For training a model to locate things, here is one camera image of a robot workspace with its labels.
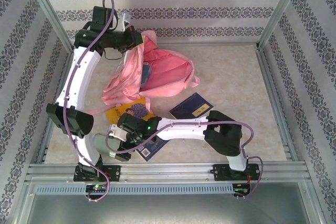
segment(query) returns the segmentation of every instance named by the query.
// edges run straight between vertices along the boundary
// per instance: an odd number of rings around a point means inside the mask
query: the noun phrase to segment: metal bracket
[[[251,180],[258,180],[260,170],[258,164],[247,164],[244,172],[232,170],[228,164],[215,164],[210,173],[214,174],[215,181],[247,180],[248,174],[251,176]]]
[[[111,182],[119,182],[120,178],[120,165],[103,165],[102,171],[105,172]],[[90,177],[83,173],[81,173],[79,166],[76,166],[75,174],[74,174],[74,182],[103,182],[105,178],[103,176],[100,177]]]

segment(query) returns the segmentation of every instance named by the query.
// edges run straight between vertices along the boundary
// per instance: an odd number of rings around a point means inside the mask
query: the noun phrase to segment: blue book
[[[202,116],[212,108],[208,101],[198,93],[194,93],[169,112],[176,119],[193,119]]]
[[[148,161],[168,142],[160,138],[157,138],[155,142],[150,140],[143,147],[137,149],[137,151],[144,160]]]

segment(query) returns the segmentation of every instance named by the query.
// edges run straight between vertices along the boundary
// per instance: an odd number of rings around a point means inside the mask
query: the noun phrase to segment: white robotic arm
[[[79,65],[79,58],[82,57],[83,52],[92,44],[95,38],[97,38],[101,32],[100,30],[105,26],[109,14],[111,14],[111,10],[108,8],[94,7],[92,22],[86,24],[85,27],[76,34],[74,57],[65,87],[57,98],[56,103],[47,105],[47,113],[51,119],[67,134],[62,112],[64,100],[67,99],[66,116],[70,133],[75,140],[79,153],[83,156],[82,158],[79,155],[79,165],[83,170],[85,169],[87,174],[97,177],[99,173],[93,170],[91,165],[86,162],[86,160],[88,160],[96,166],[98,166],[98,164],[102,165],[101,156],[94,147],[93,137],[90,133],[93,126],[93,116],[82,112],[89,81],[105,48],[110,47],[120,52],[125,52],[143,43],[141,34],[136,32],[132,26],[129,26],[130,16],[124,14],[119,18],[117,24],[113,24],[115,28],[108,29],[98,42],[94,44],[91,50],[84,55]],[[69,94],[66,96],[66,87],[68,86],[70,76],[75,66],[78,68],[75,71],[74,78],[70,85]],[[242,135],[240,125],[222,125],[219,132],[215,130],[215,126],[211,125],[181,125],[181,123],[234,121],[220,112],[212,111],[208,117],[190,120],[171,120],[155,117],[149,120],[150,125],[144,120],[131,117],[131,115],[124,114],[118,122],[118,127],[124,129],[127,134],[120,129],[114,131],[114,135],[119,136],[119,138],[120,135],[123,135],[123,137],[121,137],[120,147],[117,151],[120,150],[125,153],[125,150],[131,147],[134,148],[139,143],[146,141],[150,135],[162,129],[167,124],[176,124],[174,127],[168,127],[161,131],[157,137],[163,140],[174,138],[205,140],[217,152],[227,156],[229,166],[232,170],[244,171],[246,169],[247,160],[240,145]],[[136,124],[132,125],[135,120],[141,120],[140,124],[145,125],[147,129],[140,129]]]

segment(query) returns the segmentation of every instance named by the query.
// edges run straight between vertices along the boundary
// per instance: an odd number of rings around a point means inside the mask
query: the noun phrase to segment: book
[[[120,107],[115,107],[105,112],[110,124],[117,124],[119,118],[123,113],[129,113],[136,118],[148,120],[154,117],[154,114],[146,109],[145,98],[141,98],[132,103],[124,104]],[[137,152],[146,161],[150,160],[168,141],[156,139],[156,141],[149,141],[143,147],[139,148]]]
[[[175,119],[193,119],[202,116],[212,108],[208,101],[198,93],[194,93],[169,112]]]

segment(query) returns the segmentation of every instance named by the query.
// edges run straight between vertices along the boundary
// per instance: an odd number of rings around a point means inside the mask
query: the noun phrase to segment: marble floor
[[[286,156],[279,136],[277,124],[268,99],[253,46],[169,46],[164,47],[183,53],[193,60],[196,75],[201,84],[187,88],[180,94],[169,98],[151,100],[155,115],[171,117],[169,110],[194,92],[198,92],[214,106],[214,110],[242,121],[255,131],[253,141],[246,146],[249,156],[259,155],[264,161],[285,161]],[[120,54],[113,49],[107,50],[108,58],[118,58]],[[85,111],[103,106],[101,91],[115,72],[120,61],[104,57],[98,63],[89,84],[85,100]],[[104,113],[94,117],[92,133],[106,133],[108,120]],[[249,137],[243,128],[242,141]],[[116,160],[103,156],[105,163]],[[214,151],[205,141],[171,140],[148,162],[150,163],[188,163],[188,162],[225,162],[226,157]],[[45,163],[77,163],[78,156],[66,135],[54,127],[48,146]],[[137,153],[132,154],[130,163],[144,163]]]

